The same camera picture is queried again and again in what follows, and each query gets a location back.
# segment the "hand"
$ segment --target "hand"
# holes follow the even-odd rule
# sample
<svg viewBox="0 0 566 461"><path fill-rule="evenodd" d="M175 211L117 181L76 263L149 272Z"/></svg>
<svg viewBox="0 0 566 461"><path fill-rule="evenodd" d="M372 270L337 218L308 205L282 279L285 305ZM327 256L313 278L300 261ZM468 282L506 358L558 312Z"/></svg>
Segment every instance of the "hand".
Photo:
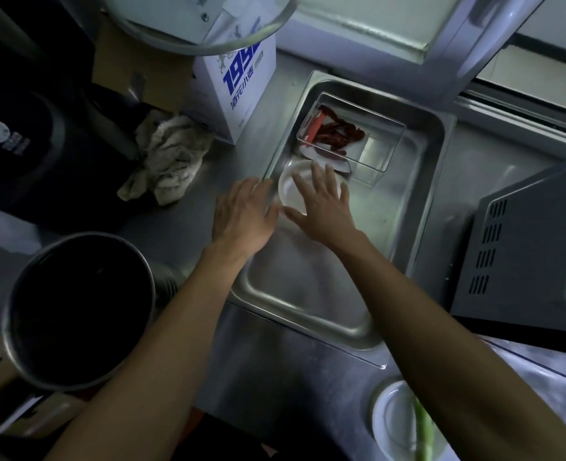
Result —
<svg viewBox="0 0 566 461"><path fill-rule="evenodd" d="M274 232L280 209L271 205L266 212L271 185L271 179L259 182L258 178L250 177L236 181L228 193L217 198L213 244L230 249L244 261L264 247Z"/></svg>
<svg viewBox="0 0 566 461"><path fill-rule="evenodd" d="M326 165L324 172L313 162L311 170L312 188L298 174L292 176L304 198L306 215L292 207L284 207L283 211L310 239L335 250L358 233L349 210L349 188L341 183L338 196L332 165Z"/></svg>

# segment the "green vegetable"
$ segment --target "green vegetable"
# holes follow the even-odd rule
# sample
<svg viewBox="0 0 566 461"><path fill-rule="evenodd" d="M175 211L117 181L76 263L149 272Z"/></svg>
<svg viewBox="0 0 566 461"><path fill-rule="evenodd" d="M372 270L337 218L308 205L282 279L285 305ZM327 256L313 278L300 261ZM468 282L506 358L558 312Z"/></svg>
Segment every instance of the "green vegetable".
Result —
<svg viewBox="0 0 566 461"><path fill-rule="evenodd" d="M415 461L432 461L432 445L435 441L435 426L422 403L417 398L413 403L415 410L415 432L417 447Z"/></svg>

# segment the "gray metal appliance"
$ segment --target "gray metal appliance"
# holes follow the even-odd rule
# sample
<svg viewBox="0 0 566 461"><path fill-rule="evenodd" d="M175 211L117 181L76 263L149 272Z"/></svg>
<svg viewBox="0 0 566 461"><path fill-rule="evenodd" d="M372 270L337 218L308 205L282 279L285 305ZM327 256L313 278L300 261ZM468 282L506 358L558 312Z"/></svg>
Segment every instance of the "gray metal appliance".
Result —
<svg viewBox="0 0 566 461"><path fill-rule="evenodd" d="M566 352L566 162L480 201L451 313Z"/></svg>

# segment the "air vent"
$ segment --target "air vent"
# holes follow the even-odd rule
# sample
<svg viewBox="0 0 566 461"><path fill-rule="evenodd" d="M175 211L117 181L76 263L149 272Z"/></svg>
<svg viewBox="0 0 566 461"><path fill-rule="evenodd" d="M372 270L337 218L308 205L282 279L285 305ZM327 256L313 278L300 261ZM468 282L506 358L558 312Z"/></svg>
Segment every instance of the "air vent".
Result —
<svg viewBox="0 0 566 461"><path fill-rule="evenodd" d="M488 213L490 215L490 218L498 218L502 217L505 214L505 210L507 210L507 199L501 199L490 204Z"/></svg>
<svg viewBox="0 0 566 461"><path fill-rule="evenodd" d="M477 256L477 262L475 263L475 268L483 269L485 267L492 267L495 254L496 254L496 249L486 249L485 251L479 251L479 255Z"/></svg>
<svg viewBox="0 0 566 461"><path fill-rule="evenodd" d="M502 223L486 226L483 231L481 244L494 243L501 238Z"/></svg>
<svg viewBox="0 0 566 461"><path fill-rule="evenodd" d="M471 286L469 286L469 294L486 294L488 281L490 275L477 275L471 279Z"/></svg>

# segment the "forearm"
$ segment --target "forearm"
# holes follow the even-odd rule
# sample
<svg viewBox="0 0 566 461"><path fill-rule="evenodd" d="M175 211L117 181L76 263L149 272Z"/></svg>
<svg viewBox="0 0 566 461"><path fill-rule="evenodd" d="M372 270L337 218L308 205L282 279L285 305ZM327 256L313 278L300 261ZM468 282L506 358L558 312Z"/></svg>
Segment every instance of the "forearm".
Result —
<svg viewBox="0 0 566 461"><path fill-rule="evenodd" d="M334 250L405 380L459 456L553 459L566 452L566 426L558 416L363 233Z"/></svg>
<svg viewBox="0 0 566 461"><path fill-rule="evenodd" d="M243 263L241 255L219 245L204 250L181 290L47 461L170 458L201 384L221 308Z"/></svg>

